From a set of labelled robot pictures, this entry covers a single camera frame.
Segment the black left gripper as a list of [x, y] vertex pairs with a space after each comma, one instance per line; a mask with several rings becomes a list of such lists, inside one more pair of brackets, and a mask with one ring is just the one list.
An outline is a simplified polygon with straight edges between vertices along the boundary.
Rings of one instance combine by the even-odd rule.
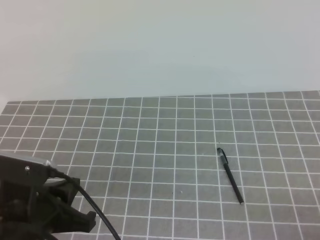
[[96, 212], [72, 207], [80, 180], [64, 174], [60, 179], [42, 186], [0, 180], [2, 240], [53, 240], [56, 233], [89, 233], [95, 227]]

